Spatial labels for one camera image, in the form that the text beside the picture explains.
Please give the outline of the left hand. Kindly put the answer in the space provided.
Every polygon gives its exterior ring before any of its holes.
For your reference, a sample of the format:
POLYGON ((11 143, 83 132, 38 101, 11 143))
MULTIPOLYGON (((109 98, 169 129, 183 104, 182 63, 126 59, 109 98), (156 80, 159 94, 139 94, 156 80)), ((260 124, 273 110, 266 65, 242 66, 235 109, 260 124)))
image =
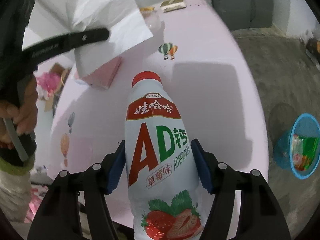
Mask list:
POLYGON ((17 135, 29 134, 37 124, 37 98, 36 90, 37 82, 35 76, 31 76, 31 80, 24 91, 24 101, 20 108, 1 101, 1 148, 13 148, 9 133, 5 127, 3 118, 12 119, 17 126, 17 135))

